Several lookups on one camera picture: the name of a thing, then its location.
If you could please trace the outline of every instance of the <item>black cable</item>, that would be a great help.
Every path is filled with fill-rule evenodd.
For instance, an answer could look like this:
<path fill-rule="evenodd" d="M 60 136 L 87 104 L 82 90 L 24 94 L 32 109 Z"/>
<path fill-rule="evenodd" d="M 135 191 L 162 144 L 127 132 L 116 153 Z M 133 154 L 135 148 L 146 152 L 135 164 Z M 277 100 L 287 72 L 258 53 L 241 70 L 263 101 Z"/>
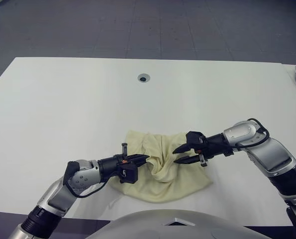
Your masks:
<path fill-rule="evenodd" d="M 265 129 L 264 126 L 257 119 L 250 118 L 248 120 L 255 121 L 260 127 L 258 130 L 261 129 L 262 132 L 266 133 L 266 136 L 261 141 L 259 141 L 257 143 L 249 144 L 249 145 L 239 145 L 239 146 L 230 146 L 230 145 L 225 145 L 225 144 L 221 144 L 221 143 L 214 143 L 214 142 L 209 142 L 209 143 L 215 144 L 215 145 L 220 145 L 220 146 L 226 147 L 226 148 L 249 148 L 249 147 L 254 147 L 254 146 L 260 145 L 260 144 L 264 143 L 267 139 L 269 139 L 270 135 L 269 135 L 268 130 Z"/>
<path fill-rule="evenodd" d="M 110 175 L 109 175 L 109 178 L 112 177 L 116 172 L 112 172 Z M 71 188 L 71 186 L 68 184 L 68 182 L 65 183 L 66 187 L 68 188 L 68 190 L 71 192 L 71 194 L 73 194 L 76 198 L 86 198 L 86 197 L 89 197 L 90 195 L 98 192 L 99 190 L 101 190 L 106 184 L 107 184 L 108 180 L 106 182 L 104 182 L 98 189 L 95 189 L 93 190 L 91 193 L 88 193 L 86 195 L 78 195 L 74 192 L 74 190 Z"/>

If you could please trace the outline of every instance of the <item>white table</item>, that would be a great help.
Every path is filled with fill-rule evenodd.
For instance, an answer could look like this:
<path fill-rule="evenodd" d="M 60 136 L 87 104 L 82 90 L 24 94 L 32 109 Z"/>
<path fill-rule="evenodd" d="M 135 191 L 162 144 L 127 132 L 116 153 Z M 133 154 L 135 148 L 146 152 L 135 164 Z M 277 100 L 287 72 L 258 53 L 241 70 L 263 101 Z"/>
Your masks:
<path fill-rule="evenodd" d="M 140 73 L 151 80 L 140 83 Z M 68 161 L 120 153 L 130 129 L 210 136 L 251 117 L 296 157 L 296 85 L 282 64 L 15 58 L 0 77 L 0 212 L 28 214 Z M 185 209 L 247 226 L 291 225 L 285 203 L 245 153 L 217 156 L 206 171 L 214 183 L 178 201 L 150 204 L 105 187 L 67 216 Z"/>

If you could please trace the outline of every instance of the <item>yellow cloth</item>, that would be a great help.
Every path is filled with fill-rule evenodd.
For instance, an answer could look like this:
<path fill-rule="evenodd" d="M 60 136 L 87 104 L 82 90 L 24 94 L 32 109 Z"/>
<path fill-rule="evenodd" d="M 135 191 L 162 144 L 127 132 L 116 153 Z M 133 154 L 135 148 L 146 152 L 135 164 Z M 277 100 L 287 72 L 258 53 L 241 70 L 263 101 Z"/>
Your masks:
<path fill-rule="evenodd" d="M 165 136 L 129 131 L 126 142 L 128 155 L 140 153 L 150 158 L 139 167 L 135 184 L 121 184 L 118 177 L 109 180 L 114 189 L 125 195 L 151 203 L 163 203 L 185 197 L 211 183 L 199 164 L 173 162 L 186 155 L 195 155 L 193 150 L 184 154 L 172 153 L 175 148 L 186 143 L 185 133 Z"/>

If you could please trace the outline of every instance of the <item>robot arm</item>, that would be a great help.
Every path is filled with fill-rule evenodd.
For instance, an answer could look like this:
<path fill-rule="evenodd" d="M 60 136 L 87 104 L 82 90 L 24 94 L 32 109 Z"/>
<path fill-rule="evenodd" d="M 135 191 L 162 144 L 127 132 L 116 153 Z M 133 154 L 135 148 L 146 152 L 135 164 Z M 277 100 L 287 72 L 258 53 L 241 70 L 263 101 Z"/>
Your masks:
<path fill-rule="evenodd" d="M 193 157 L 183 157 L 175 163 L 190 164 L 207 161 L 215 155 L 230 156 L 237 151 L 245 151 L 250 160 L 269 178 L 278 189 L 280 196 L 288 204 L 287 214 L 296 227 L 296 159 L 277 140 L 270 138 L 269 132 L 256 119 L 241 121 L 223 133 L 205 137 L 200 132 L 190 131 L 187 143 L 173 153 L 191 149 L 197 153 Z"/>
<path fill-rule="evenodd" d="M 123 143 L 122 154 L 111 158 L 69 162 L 64 176 L 48 188 L 9 239 L 49 238 L 77 198 L 85 198 L 99 191 L 113 176 L 118 176 L 121 183 L 135 183 L 138 180 L 138 167 L 145 164 L 148 157 L 143 154 L 128 156 L 127 144 Z M 81 195 L 98 183 L 103 185 L 87 195 Z"/>

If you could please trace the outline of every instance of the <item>round hole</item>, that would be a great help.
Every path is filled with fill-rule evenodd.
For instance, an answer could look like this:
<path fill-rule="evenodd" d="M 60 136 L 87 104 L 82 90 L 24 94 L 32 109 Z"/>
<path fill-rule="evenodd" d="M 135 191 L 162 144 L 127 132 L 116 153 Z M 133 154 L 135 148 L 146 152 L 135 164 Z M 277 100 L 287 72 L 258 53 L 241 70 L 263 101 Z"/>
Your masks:
<path fill-rule="evenodd" d="M 138 81 L 142 82 L 142 83 L 147 83 L 150 80 L 150 76 L 148 74 L 140 74 L 138 76 Z"/>

